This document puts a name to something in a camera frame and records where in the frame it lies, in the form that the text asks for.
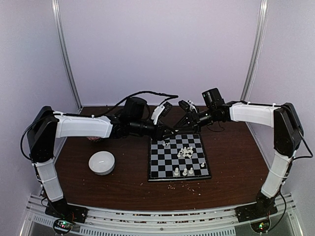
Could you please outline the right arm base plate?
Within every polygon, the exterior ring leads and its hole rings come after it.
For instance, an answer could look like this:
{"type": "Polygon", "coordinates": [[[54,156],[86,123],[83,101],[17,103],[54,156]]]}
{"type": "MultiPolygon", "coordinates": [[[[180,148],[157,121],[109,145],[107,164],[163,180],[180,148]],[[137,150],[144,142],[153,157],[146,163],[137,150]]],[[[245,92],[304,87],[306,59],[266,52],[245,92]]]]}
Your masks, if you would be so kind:
{"type": "Polygon", "coordinates": [[[268,209],[259,209],[257,203],[238,206],[235,208],[235,213],[239,223],[267,217],[268,215],[276,214],[277,212],[278,210],[275,206],[268,209]]]}

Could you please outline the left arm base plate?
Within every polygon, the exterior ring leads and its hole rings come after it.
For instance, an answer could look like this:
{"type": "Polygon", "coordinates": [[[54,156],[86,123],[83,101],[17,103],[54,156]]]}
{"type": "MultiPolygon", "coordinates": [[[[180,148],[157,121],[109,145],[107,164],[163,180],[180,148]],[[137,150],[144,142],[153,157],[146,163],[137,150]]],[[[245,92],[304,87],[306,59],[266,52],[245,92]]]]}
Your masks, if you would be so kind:
{"type": "Polygon", "coordinates": [[[45,214],[55,218],[65,219],[69,222],[85,223],[88,209],[82,206],[68,205],[65,212],[56,212],[52,206],[46,207],[45,214]]]}

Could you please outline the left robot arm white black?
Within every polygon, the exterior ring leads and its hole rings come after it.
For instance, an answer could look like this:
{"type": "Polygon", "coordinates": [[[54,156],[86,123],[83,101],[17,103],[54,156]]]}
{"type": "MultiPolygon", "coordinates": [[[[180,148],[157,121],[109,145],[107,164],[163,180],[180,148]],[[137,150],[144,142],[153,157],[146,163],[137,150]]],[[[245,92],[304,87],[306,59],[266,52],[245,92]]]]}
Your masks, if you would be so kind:
{"type": "Polygon", "coordinates": [[[119,139],[128,135],[149,136],[161,141],[172,137],[176,131],[158,122],[165,110],[160,105],[151,118],[143,119],[147,101],[140,97],[127,98],[125,105],[116,115],[68,114],[53,111],[44,106],[27,130],[30,159],[35,165],[46,196],[52,202],[51,209],[59,218],[67,218],[71,208],[61,189],[54,165],[55,139],[63,137],[97,137],[119,139]]]}

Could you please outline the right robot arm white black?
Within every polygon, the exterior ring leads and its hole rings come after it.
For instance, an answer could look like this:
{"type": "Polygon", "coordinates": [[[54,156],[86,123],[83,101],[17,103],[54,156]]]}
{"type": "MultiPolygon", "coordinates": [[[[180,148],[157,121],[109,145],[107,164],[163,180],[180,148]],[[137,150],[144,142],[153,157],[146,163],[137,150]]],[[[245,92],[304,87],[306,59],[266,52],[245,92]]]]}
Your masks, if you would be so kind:
{"type": "Polygon", "coordinates": [[[203,126],[227,121],[261,124],[274,129],[275,156],[266,181],[256,196],[256,203],[249,209],[238,208],[240,214],[249,213],[256,218],[266,216],[272,211],[275,198],[288,177],[296,151],[303,140],[304,131],[293,104],[226,103],[217,88],[203,92],[202,96],[207,110],[201,112],[191,102],[179,101],[179,106],[186,114],[175,124],[176,130],[199,132],[203,126]]]}

